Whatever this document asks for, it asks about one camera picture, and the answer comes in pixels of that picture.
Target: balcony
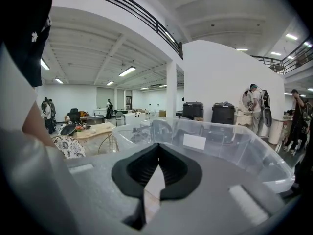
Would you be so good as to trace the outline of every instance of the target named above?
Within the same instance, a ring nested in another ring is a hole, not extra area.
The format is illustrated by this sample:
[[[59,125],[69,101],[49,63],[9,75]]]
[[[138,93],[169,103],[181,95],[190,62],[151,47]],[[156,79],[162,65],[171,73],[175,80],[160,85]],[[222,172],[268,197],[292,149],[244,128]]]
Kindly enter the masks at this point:
[[[282,60],[252,56],[261,61],[277,74],[287,74],[288,72],[301,67],[313,59],[313,38],[310,36],[304,40],[293,52]]]
[[[169,44],[173,50],[183,59],[182,54],[182,43],[178,43],[170,32],[145,8],[140,6],[133,0],[104,0],[106,2],[112,3],[123,10],[131,13],[146,25],[148,25],[152,30],[154,30],[161,38],[163,38],[167,44]]]

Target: human arm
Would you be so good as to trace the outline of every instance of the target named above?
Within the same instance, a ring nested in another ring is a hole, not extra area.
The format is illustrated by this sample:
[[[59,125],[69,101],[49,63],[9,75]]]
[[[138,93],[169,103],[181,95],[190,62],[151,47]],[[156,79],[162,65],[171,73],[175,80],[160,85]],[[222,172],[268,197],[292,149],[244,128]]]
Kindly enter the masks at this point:
[[[299,106],[304,107],[304,102],[302,101],[301,97],[299,96],[299,94],[297,94],[295,100],[297,100]]]

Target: ceiling light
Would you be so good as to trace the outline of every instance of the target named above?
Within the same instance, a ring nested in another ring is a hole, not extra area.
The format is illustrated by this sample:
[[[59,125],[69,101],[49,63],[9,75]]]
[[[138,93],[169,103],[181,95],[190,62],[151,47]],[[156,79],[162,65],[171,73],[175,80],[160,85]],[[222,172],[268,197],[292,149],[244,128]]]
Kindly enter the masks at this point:
[[[125,76],[125,75],[127,75],[128,73],[134,71],[135,69],[136,69],[135,67],[131,66],[131,67],[129,67],[127,70],[125,70],[124,72],[122,72],[119,76]]]
[[[170,34],[168,34],[167,32],[165,32],[165,34],[172,40],[173,43],[175,43],[174,39],[170,36]]]
[[[59,78],[56,78],[55,80],[58,81],[60,84],[63,84],[63,82]]]
[[[45,70],[49,70],[49,66],[44,62],[44,60],[40,59],[40,64]]]
[[[280,55],[281,55],[280,53],[277,53],[277,52],[272,52],[271,54],[277,55],[277,56],[280,56]]]
[[[294,40],[297,40],[297,39],[298,39],[297,37],[292,36],[292,35],[290,35],[290,34],[287,34],[286,37],[289,37],[289,38],[294,39]]]
[[[307,47],[311,48],[312,45],[309,42],[305,42],[304,45],[306,45]]]

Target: patterned chair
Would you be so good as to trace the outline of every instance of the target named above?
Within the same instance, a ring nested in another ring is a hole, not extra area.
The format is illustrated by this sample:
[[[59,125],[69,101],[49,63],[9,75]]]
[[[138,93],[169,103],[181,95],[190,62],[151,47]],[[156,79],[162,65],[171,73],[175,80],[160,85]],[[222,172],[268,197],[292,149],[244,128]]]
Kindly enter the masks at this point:
[[[85,148],[72,136],[55,136],[52,138],[55,146],[63,153],[65,158],[73,159],[86,156]]]

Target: white wall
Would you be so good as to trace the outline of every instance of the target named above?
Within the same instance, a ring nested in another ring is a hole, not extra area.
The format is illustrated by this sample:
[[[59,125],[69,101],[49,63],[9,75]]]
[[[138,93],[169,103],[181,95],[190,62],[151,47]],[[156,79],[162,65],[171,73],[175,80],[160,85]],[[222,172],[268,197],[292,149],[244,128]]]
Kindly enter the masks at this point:
[[[211,121],[212,106],[239,104],[244,89],[254,83],[267,90],[273,118],[284,114],[284,80],[253,57],[233,48],[197,40],[183,45],[185,100],[202,102],[204,121]]]
[[[142,109],[144,105],[143,92],[140,90],[133,90],[132,107],[135,109]]]
[[[292,96],[285,95],[285,107],[284,107],[285,111],[292,109],[293,101],[294,99]]]
[[[46,84],[44,94],[54,103],[57,122],[63,122],[64,116],[70,112],[71,108],[93,114],[93,110],[97,107],[96,90],[97,87],[93,85]]]
[[[166,110],[166,90],[145,91],[143,94],[143,107],[147,110]],[[184,88],[177,88],[176,110],[181,111],[184,102]]]
[[[35,91],[37,93],[36,102],[37,102],[37,105],[38,105],[39,109],[41,110],[41,103],[43,102],[44,98],[46,97],[46,95],[45,95],[45,85],[41,85],[39,87],[36,87]]]

